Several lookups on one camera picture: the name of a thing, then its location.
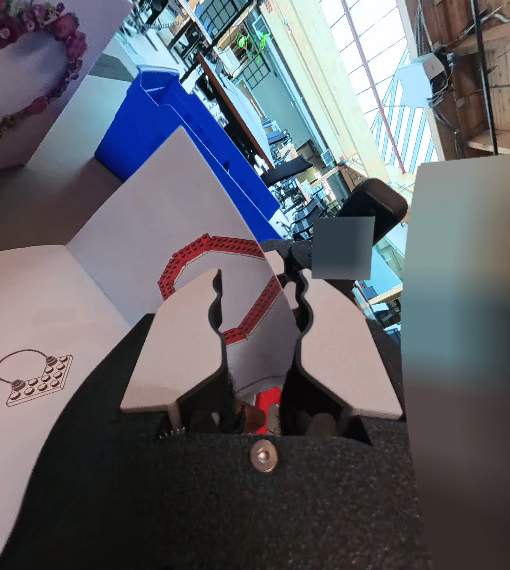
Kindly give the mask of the white instruction booklet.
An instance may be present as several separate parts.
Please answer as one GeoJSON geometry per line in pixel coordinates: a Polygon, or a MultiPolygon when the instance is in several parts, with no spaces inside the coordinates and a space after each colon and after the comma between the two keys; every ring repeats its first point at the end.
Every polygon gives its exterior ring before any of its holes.
{"type": "Polygon", "coordinates": [[[66,245],[0,251],[0,554],[42,444],[129,329],[210,268],[237,388],[282,381],[298,330],[278,278],[228,193],[223,228],[169,229],[118,189],[66,245]]]}

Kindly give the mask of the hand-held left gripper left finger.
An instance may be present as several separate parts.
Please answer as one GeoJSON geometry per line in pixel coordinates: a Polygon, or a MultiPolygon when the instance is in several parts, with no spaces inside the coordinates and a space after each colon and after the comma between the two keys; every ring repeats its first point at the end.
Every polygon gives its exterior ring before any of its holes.
{"type": "Polygon", "coordinates": [[[121,401],[121,412],[219,412],[228,393],[219,331],[221,271],[210,268],[177,290],[153,318],[121,401]]]}

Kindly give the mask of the long office table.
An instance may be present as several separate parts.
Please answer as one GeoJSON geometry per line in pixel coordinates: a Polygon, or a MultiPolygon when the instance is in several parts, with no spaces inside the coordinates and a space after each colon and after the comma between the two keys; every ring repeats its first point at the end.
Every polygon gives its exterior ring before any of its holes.
{"type": "Polygon", "coordinates": [[[237,126],[255,153],[265,160],[270,170],[274,170],[267,133],[253,104],[233,83],[216,73],[216,68],[201,53],[196,56],[196,61],[201,65],[216,99],[223,104],[224,114],[230,124],[237,126]]]}

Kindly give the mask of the heart wreath toy box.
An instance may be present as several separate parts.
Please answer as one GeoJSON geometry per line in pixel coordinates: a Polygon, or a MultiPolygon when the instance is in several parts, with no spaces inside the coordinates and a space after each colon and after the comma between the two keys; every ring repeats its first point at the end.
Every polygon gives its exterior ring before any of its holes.
{"type": "Polygon", "coordinates": [[[25,165],[130,1],[0,1],[0,169],[25,165]]]}

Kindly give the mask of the green potted plant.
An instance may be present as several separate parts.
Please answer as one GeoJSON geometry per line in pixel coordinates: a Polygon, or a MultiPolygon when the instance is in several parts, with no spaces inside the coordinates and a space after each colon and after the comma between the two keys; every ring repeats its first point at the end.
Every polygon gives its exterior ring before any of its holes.
{"type": "Polygon", "coordinates": [[[238,32],[236,36],[236,45],[243,49],[251,59],[254,59],[257,63],[262,60],[261,54],[265,50],[266,42],[269,39],[269,34],[243,34],[238,32]]]}

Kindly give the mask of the blue plastic bin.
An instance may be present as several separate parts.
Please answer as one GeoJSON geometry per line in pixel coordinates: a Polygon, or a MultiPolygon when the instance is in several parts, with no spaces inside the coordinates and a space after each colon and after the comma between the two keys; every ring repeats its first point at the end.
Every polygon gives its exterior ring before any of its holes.
{"type": "Polygon", "coordinates": [[[126,181],[175,132],[184,128],[258,242],[281,239],[272,223],[279,212],[256,171],[208,108],[180,84],[174,68],[139,66],[95,158],[126,181]]]}

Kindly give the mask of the red brick heart frame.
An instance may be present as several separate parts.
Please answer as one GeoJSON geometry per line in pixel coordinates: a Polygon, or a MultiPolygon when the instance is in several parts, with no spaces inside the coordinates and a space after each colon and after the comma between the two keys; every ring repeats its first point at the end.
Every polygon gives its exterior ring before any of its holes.
{"type": "Polygon", "coordinates": [[[280,434],[278,412],[281,401],[281,393],[281,388],[273,387],[256,395],[254,406],[265,413],[265,422],[257,431],[254,431],[253,434],[280,434]]]}

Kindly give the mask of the white ceiling-mounted device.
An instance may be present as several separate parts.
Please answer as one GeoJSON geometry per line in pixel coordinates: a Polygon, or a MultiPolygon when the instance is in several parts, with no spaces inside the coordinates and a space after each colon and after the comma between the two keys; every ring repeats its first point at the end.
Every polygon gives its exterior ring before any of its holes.
{"type": "Polygon", "coordinates": [[[408,61],[395,76],[401,82],[404,103],[415,109],[429,109],[448,86],[445,66],[434,53],[408,61]]]}

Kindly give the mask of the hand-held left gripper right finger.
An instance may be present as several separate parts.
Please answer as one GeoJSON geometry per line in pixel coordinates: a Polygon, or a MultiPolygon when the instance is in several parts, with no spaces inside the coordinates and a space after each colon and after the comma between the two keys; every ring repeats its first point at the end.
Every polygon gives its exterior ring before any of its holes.
{"type": "Polygon", "coordinates": [[[403,407],[374,342],[367,318],[335,287],[299,273],[300,336],[284,386],[284,413],[397,420],[403,407]]]}

